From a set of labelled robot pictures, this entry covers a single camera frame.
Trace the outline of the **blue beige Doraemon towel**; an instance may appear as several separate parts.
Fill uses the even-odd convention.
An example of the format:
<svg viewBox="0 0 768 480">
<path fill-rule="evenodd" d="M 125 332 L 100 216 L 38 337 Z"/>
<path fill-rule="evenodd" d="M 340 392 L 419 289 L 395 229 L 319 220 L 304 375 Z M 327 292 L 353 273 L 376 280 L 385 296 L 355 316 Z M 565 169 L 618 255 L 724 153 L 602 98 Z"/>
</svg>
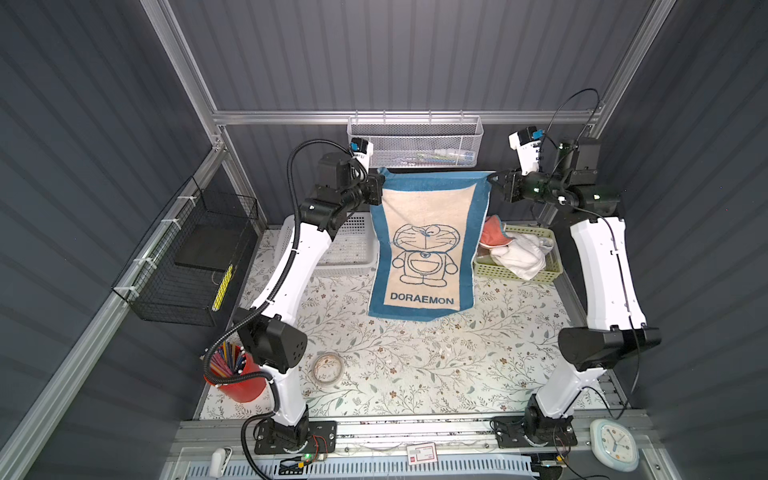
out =
<svg viewBox="0 0 768 480">
<path fill-rule="evenodd" d="M 379 263 L 368 314 L 428 322 L 473 308 L 489 173 L 380 172 L 382 203 L 370 208 Z"/>
</svg>

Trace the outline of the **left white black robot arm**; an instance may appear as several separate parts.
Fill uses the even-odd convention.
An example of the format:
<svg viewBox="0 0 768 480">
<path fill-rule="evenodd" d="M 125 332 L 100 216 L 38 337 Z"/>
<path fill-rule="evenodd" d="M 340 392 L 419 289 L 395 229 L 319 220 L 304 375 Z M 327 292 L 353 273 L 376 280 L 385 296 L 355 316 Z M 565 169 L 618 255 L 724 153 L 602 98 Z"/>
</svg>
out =
<svg viewBox="0 0 768 480">
<path fill-rule="evenodd" d="M 296 326 L 299 303 L 342 225 L 360 206 L 381 203 L 383 176 L 369 171 L 372 150 L 367 146 L 364 153 L 348 148 L 323 155 L 318 183 L 304 200 L 298 198 L 293 180 L 299 151 L 289 156 L 291 243 L 236 331 L 273 391 L 275 422 L 286 427 L 300 424 L 307 411 L 295 372 L 308 346 L 307 335 Z"/>
</svg>

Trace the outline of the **white round clock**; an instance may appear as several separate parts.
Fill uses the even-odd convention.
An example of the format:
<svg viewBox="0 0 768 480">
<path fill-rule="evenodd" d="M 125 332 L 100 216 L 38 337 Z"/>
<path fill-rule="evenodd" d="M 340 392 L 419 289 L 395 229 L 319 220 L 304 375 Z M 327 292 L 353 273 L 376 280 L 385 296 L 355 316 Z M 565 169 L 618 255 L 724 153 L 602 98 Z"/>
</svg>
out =
<svg viewBox="0 0 768 480">
<path fill-rule="evenodd" d="M 618 472 L 633 472 L 639 465 L 639 449 L 632 433 L 623 425 L 607 419 L 590 423 L 590 446 L 595 458 Z"/>
</svg>

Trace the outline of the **white towel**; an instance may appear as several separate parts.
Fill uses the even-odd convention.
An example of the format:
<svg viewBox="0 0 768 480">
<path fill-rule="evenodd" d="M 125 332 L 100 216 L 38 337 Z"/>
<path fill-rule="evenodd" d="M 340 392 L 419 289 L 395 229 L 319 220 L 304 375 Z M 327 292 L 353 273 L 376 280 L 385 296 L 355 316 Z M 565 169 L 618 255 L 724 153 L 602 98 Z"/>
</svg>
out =
<svg viewBox="0 0 768 480">
<path fill-rule="evenodd" d="M 506 246 L 489 249 L 492 259 L 522 280 L 534 279 L 546 266 L 546 256 L 554 249 L 552 239 L 514 232 Z"/>
</svg>

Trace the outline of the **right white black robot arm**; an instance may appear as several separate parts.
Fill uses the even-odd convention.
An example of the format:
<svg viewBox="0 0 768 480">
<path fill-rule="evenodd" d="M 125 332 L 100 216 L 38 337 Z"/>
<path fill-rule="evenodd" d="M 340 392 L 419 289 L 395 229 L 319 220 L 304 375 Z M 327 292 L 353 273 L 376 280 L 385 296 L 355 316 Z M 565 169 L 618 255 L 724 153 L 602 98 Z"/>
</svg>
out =
<svg viewBox="0 0 768 480">
<path fill-rule="evenodd" d="M 626 253 L 623 208 L 619 192 L 580 178 L 572 161 L 580 154 L 574 144 L 558 148 L 555 168 L 540 171 L 540 150 L 546 135 L 532 127 L 515 132 L 509 144 L 519 165 L 489 175 L 505 201 L 551 205 L 569 222 L 579 254 L 587 295 L 586 324 L 565 328 L 558 336 L 563 357 L 547 383 L 533 395 L 527 416 L 553 423 L 570 417 L 581 391 L 627 357 L 661 342 L 659 329 L 648 326 L 637 300 Z"/>
</svg>

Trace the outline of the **white plastic laundry basket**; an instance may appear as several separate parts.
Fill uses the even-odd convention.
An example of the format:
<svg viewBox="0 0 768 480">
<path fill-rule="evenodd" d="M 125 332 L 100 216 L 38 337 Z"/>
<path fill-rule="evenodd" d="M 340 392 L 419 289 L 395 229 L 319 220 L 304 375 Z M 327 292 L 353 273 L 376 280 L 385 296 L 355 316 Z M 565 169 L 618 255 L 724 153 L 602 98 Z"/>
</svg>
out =
<svg viewBox="0 0 768 480">
<path fill-rule="evenodd" d="M 302 270 L 310 271 L 315 277 L 365 275 L 378 265 L 378 241 L 368 212 L 349 216 L 333 238 L 316 225 L 302 223 L 296 249 L 294 227 L 293 216 L 289 216 L 274 251 L 277 274 L 282 272 L 292 252 L 295 258 L 291 274 Z"/>
</svg>

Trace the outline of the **clear tape roll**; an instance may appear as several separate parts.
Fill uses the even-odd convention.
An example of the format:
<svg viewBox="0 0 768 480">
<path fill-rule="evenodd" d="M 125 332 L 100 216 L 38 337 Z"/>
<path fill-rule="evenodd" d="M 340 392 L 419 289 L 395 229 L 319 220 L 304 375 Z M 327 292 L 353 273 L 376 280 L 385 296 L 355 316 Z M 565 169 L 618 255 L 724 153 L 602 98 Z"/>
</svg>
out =
<svg viewBox="0 0 768 480">
<path fill-rule="evenodd" d="M 312 363 L 310 378 L 318 386 L 329 387 L 343 378 L 345 361 L 336 352 L 319 353 Z"/>
</svg>

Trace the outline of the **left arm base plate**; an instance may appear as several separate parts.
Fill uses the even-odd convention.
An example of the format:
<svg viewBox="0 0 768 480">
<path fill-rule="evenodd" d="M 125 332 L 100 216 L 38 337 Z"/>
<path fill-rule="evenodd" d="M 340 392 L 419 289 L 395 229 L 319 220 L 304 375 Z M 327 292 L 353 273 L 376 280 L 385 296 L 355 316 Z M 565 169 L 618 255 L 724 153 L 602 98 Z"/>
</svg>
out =
<svg viewBox="0 0 768 480">
<path fill-rule="evenodd" d="M 257 455 L 333 453 L 337 430 L 335 421 L 302 421 L 289 427 L 266 420 L 256 427 L 252 452 Z"/>
</svg>

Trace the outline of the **red white label card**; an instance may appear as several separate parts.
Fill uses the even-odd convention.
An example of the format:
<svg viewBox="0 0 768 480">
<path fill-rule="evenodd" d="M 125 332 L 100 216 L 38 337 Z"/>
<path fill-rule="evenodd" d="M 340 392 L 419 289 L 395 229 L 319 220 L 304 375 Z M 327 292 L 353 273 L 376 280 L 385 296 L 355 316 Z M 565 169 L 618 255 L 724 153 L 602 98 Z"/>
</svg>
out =
<svg viewBox="0 0 768 480">
<path fill-rule="evenodd" d="M 409 466 L 427 465 L 438 462 L 437 447 L 434 442 L 409 444 L 406 446 Z"/>
</svg>

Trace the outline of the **green perforated plastic basket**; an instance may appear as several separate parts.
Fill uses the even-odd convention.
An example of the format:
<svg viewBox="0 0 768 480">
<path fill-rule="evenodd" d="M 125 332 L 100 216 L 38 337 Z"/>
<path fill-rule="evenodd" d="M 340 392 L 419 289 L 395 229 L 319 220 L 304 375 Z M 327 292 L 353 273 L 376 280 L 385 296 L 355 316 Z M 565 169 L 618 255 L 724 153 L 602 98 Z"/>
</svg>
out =
<svg viewBox="0 0 768 480">
<path fill-rule="evenodd" d="M 483 228 L 473 264 L 479 276 L 526 282 L 552 283 L 563 273 L 552 230 L 496 219 Z"/>
</svg>

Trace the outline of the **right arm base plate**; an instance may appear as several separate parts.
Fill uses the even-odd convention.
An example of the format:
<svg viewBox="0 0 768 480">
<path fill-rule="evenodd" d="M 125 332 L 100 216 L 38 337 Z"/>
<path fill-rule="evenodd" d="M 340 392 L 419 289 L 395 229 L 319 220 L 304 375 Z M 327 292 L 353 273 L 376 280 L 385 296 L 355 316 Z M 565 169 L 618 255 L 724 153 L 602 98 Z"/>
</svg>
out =
<svg viewBox="0 0 768 480">
<path fill-rule="evenodd" d="M 499 448 L 575 447 L 578 439 L 572 420 L 572 417 L 496 416 L 490 419 L 489 425 Z"/>
</svg>

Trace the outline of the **orange towel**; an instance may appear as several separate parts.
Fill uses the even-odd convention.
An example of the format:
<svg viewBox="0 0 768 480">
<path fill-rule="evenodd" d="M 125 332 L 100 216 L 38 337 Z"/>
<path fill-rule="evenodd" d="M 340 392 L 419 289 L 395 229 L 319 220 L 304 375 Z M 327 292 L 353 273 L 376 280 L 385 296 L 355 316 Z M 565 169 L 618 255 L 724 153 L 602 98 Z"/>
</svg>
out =
<svg viewBox="0 0 768 480">
<path fill-rule="evenodd" d="M 498 215 L 488 216 L 483 224 L 479 244 L 487 249 L 509 245 L 513 238 L 504 230 L 504 224 Z"/>
</svg>

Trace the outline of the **red pencil cup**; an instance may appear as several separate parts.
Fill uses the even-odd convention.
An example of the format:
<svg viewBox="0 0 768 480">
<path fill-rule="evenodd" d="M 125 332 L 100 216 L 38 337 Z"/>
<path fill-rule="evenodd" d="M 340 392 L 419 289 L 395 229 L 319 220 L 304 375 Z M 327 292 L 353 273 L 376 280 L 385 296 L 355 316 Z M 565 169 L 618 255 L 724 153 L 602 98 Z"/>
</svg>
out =
<svg viewBox="0 0 768 480">
<path fill-rule="evenodd" d="M 260 367 L 243 346 L 225 341 L 212 355 L 210 371 L 214 377 L 240 378 L 259 372 Z M 238 403 L 249 403 L 257 399 L 267 388 L 267 381 L 261 377 L 226 384 L 214 384 L 206 378 L 206 382 Z"/>
</svg>

